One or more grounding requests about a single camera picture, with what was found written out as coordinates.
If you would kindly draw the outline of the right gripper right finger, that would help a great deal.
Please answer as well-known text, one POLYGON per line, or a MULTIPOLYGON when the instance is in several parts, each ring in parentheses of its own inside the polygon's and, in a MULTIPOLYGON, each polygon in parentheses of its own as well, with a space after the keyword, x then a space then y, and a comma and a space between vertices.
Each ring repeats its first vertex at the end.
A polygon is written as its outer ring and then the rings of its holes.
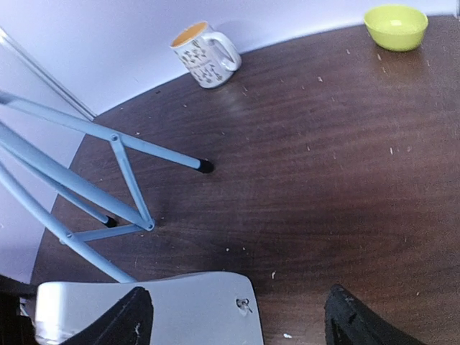
POLYGON ((324 309, 327 344, 423 344, 386 322, 342 285, 331 287, 324 309))

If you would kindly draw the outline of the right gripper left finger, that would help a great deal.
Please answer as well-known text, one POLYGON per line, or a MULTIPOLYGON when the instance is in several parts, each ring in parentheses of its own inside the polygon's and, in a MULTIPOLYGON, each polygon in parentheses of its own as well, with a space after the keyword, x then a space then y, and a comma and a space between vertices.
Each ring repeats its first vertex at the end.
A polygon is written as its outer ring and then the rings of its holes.
POLYGON ((63 343, 148 345, 151 341, 153 316, 150 293, 143 287, 135 287, 90 326, 63 343))

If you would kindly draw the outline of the white metronome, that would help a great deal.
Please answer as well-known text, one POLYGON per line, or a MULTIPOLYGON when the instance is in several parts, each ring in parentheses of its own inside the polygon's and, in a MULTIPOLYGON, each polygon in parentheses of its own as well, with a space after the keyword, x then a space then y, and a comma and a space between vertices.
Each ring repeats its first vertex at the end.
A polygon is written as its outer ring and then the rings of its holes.
POLYGON ((38 287, 35 338, 61 344, 131 289, 150 293, 151 344, 263 344, 251 281, 233 272, 197 272, 136 283, 46 282, 38 287))

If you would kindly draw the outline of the light blue music stand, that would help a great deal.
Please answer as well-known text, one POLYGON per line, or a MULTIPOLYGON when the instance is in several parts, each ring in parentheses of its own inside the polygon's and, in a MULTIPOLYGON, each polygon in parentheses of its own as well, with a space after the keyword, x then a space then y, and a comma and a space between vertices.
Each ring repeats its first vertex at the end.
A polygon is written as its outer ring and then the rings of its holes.
MULTIPOLYGON (((170 116, 157 121, 144 114, 140 106, 132 106, 132 111, 130 119, 121 120, 121 129, 188 155, 216 159, 216 146, 222 137, 216 124, 199 121, 194 114, 186 114, 185 123, 179 124, 170 116)), ((108 143, 18 111, 2 109, 1 119, 82 178, 123 202, 132 202, 108 143)), ((129 151, 129 157, 146 202, 159 219, 160 230, 95 241, 94 248, 141 280, 217 270, 219 263, 206 243, 203 223, 212 176, 135 150, 129 151)), ((29 282, 38 251, 45 253, 41 281, 107 280, 104 273, 61 245, 7 190, 2 190, 2 275, 29 282)))

